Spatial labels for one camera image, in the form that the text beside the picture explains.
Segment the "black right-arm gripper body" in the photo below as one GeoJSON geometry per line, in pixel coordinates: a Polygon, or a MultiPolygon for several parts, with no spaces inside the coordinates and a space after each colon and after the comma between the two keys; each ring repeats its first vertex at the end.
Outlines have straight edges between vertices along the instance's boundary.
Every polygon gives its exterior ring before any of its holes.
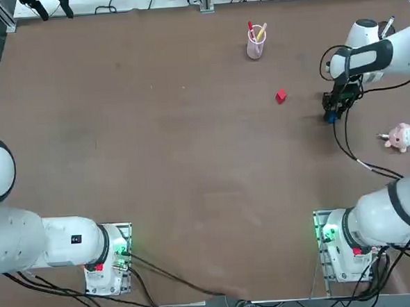
{"type": "Polygon", "coordinates": [[[351,99],[357,99],[361,94],[360,76],[352,77],[343,85],[334,83],[330,92],[322,95],[322,107],[324,109],[335,109],[343,107],[351,99]]]}

